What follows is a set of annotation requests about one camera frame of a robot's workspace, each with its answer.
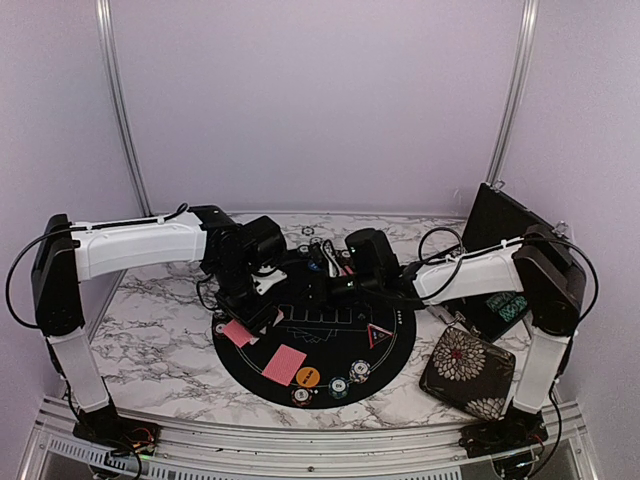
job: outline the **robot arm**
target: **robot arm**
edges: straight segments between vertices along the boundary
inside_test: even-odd
[[[515,396],[504,420],[465,427],[461,445],[470,457],[524,447],[535,442],[535,437],[547,438],[541,408],[566,361],[582,309],[585,272],[558,242],[538,225],[530,227],[524,237],[494,248],[401,268],[383,232],[360,230],[346,238],[356,275],[314,285],[311,296],[320,303],[331,303],[336,297],[359,294],[396,308],[417,310],[454,298],[522,292],[534,320],[532,343]]]
[[[118,416],[83,328],[79,282],[144,265],[199,261],[203,272],[218,280],[220,307],[252,333],[264,331],[278,315],[262,295],[286,275],[253,275],[263,266],[277,266],[286,251],[280,228],[271,219],[238,225],[215,206],[193,207],[171,217],[109,224],[71,224],[66,215],[49,220],[45,234],[60,233],[41,244],[32,269],[36,323],[80,407],[78,436],[123,442],[140,427],[157,430]]]

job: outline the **triangle symbol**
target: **triangle symbol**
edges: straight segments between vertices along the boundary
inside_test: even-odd
[[[367,326],[367,330],[369,332],[369,348],[373,348],[379,343],[384,342],[387,338],[391,338],[393,333],[388,330],[385,330],[382,327],[378,327],[377,325],[373,325],[370,323]]]

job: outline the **white poker chip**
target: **white poker chip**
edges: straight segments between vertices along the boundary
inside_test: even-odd
[[[311,392],[306,388],[297,388],[291,393],[291,400],[297,407],[309,405],[311,398]]]
[[[344,398],[349,392],[349,384],[342,377],[334,377],[329,382],[329,395],[336,400]]]
[[[215,334],[216,337],[222,338],[224,337],[224,327],[226,327],[227,324],[225,322],[219,322],[216,323],[216,326],[213,329],[213,333]]]
[[[309,256],[309,245],[300,245],[298,247],[298,255],[302,257]]]
[[[351,364],[349,378],[353,383],[364,383],[369,379],[371,365],[364,360],[356,360]]]

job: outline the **orange poker chip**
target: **orange poker chip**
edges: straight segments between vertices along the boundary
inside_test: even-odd
[[[302,367],[296,373],[296,382],[301,387],[313,388],[320,383],[320,372],[313,367]]]

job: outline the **vertical metal pole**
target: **vertical metal pole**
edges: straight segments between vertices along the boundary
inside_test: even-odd
[[[100,42],[102,43],[102,51],[104,54],[105,69],[109,81],[109,89],[111,91],[111,100],[115,108],[116,120],[120,131],[120,140],[124,149],[127,167],[131,176],[131,183],[140,207],[140,212],[149,217],[152,215],[151,205],[147,190],[144,186],[140,164],[136,155],[136,149],[133,144],[131,128],[127,117],[127,110],[124,103],[124,95],[122,93],[122,81],[120,79],[120,70],[118,68],[118,57],[116,55],[116,43],[113,35],[113,27],[111,25],[111,4],[109,0],[97,0],[98,13],[98,31],[100,33]]]
[[[513,129],[516,112],[522,99],[529,63],[531,62],[533,37],[538,17],[538,4],[539,0],[525,0],[524,2],[522,23],[520,25],[520,35],[518,37],[518,46],[516,48],[516,58],[511,75],[511,84],[509,85],[507,104],[505,105],[500,132],[498,133],[493,158],[491,159],[491,165],[487,173],[486,181],[490,185],[495,185],[500,180],[500,173],[502,172],[507,148],[509,147],[511,130]]]

